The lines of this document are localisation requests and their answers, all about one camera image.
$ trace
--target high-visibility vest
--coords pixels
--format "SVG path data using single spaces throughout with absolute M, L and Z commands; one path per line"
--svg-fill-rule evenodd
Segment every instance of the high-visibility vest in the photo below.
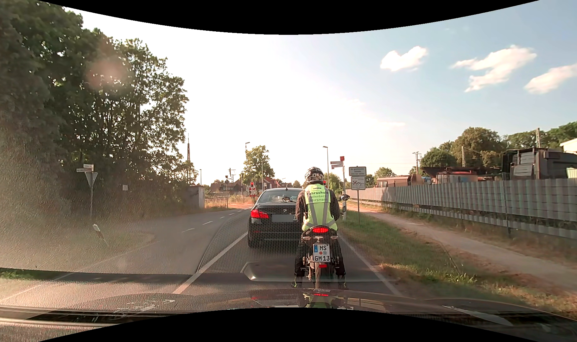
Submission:
M 326 226 L 337 231 L 337 223 L 330 214 L 330 192 L 323 184 L 310 184 L 305 189 L 308 217 L 303 216 L 301 230 L 315 226 Z

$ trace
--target blurred license plate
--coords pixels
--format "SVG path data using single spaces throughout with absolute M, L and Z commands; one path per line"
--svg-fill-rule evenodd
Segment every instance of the blurred license plate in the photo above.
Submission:
M 330 262 L 329 245 L 314 244 L 314 262 Z
M 293 222 L 295 220 L 294 215 L 272 215 L 272 222 Z

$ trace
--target black car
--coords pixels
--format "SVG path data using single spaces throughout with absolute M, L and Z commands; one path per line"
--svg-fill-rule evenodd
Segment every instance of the black car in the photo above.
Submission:
M 297 196 L 303 189 L 288 187 L 263 191 L 248 219 L 248 246 L 255 248 L 264 242 L 295 244 L 301 235 L 301 222 L 295 217 Z M 284 202 L 290 197 L 294 202 Z

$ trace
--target cloud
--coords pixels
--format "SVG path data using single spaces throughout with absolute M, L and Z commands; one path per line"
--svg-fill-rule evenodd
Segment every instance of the cloud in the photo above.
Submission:
M 415 67 L 421 64 L 421 59 L 428 55 L 428 49 L 425 47 L 416 46 L 409 50 L 404 55 L 399 55 L 396 51 L 390 51 L 382 59 L 382 69 L 390 69 L 391 71 L 398 71 L 410 67 Z
M 557 89 L 561 83 L 577 76 L 577 63 L 553 67 L 546 74 L 534 77 L 524 87 L 531 94 L 546 94 Z
M 470 86 L 466 92 L 483 89 L 485 86 L 508 81 L 512 72 L 531 62 L 537 54 L 528 47 L 512 45 L 508 49 L 490 53 L 485 59 L 463 60 L 452 65 L 452 68 L 467 67 L 469 70 L 479 71 L 491 69 L 483 76 L 470 76 Z

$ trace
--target lamp post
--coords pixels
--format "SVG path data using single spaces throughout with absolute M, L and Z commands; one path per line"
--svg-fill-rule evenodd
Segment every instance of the lamp post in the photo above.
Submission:
M 327 149 L 327 187 L 329 187 L 329 148 L 326 146 L 323 148 Z

